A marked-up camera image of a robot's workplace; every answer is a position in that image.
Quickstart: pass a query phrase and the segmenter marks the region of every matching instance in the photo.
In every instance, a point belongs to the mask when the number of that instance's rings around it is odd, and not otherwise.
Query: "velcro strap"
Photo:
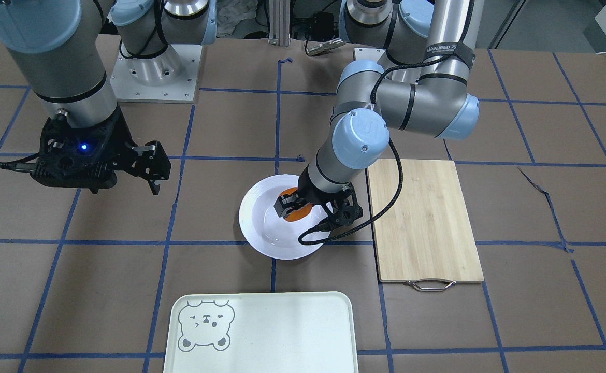
[[[444,54],[452,54],[459,58],[467,65],[469,70],[473,68],[473,61],[475,61],[475,54],[473,49],[467,47],[463,42],[440,42],[437,44],[430,45],[425,49],[425,59],[434,56],[442,56]]]

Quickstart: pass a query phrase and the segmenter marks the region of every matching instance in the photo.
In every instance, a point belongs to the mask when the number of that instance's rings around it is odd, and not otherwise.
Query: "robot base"
[[[131,74],[126,59],[119,55],[110,82],[120,102],[164,102],[193,104],[197,97],[197,81],[201,64],[201,45],[172,45],[185,71],[167,85],[142,85]]]

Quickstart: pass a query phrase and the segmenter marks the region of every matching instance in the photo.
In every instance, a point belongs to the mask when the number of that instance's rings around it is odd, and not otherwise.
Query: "round plate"
[[[307,217],[287,222],[275,213],[273,205],[282,191],[296,187],[298,176],[275,175],[261,180],[246,193],[239,208],[239,225],[248,242],[260,253],[275,259],[298,259],[322,245],[305,246],[298,236],[326,217],[322,206],[313,206]],[[314,232],[306,241],[327,238],[330,232]]]

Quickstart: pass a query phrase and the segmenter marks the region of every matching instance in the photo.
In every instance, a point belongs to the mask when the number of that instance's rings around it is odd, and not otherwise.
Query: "orange object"
[[[289,188],[286,191],[280,193],[280,196],[283,196],[285,194],[294,194],[296,192],[298,188],[294,187],[294,188]],[[312,211],[312,204],[308,203],[307,205],[301,207],[300,209],[292,212],[291,214],[289,214],[288,217],[284,218],[286,221],[288,222],[295,222],[296,220],[301,220],[305,217],[307,217],[308,214],[310,214],[310,211]]]

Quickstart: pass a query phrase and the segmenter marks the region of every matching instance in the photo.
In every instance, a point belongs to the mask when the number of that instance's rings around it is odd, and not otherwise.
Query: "white tray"
[[[351,302],[337,291],[184,295],[164,373],[197,372],[356,373]]]

